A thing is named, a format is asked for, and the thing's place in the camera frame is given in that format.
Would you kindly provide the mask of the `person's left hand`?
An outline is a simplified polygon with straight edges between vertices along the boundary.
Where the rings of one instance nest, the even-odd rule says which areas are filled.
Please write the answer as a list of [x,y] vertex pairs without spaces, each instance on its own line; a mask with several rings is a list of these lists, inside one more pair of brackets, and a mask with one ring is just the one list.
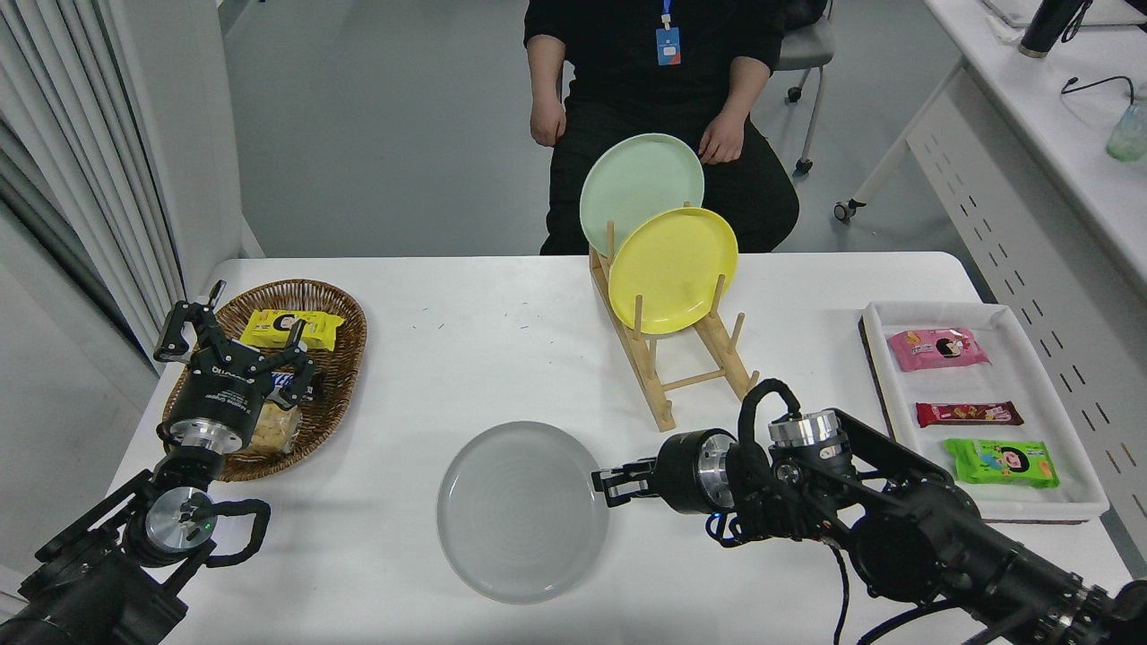
[[704,165],[717,165],[740,160],[746,134],[746,114],[721,110],[705,127],[699,143],[699,160]]

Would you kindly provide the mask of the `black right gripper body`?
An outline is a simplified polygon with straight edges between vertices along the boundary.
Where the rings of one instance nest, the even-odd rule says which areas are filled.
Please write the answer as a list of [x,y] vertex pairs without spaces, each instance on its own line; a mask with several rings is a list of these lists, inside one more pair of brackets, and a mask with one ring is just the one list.
[[681,514],[713,512],[699,475],[699,459],[711,430],[671,435],[660,448],[651,472],[651,491]]

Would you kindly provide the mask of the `person's right hand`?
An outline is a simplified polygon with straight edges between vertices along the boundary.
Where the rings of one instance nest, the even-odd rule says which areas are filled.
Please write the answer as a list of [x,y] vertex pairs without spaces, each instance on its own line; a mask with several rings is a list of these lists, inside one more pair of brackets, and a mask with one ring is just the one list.
[[533,98],[530,111],[530,135],[535,143],[554,148],[565,134],[565,107],[559,98]]

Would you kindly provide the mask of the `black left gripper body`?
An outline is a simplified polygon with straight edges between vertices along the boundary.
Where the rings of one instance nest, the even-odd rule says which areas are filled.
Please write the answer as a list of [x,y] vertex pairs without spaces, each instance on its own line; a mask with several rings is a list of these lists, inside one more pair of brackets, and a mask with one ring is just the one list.
[[184,388],[167,413],[167,436],[186,440],[250,440],[272,393],[270,373],[253,374],[245,364],[221,367],[212,358],[188,363]]

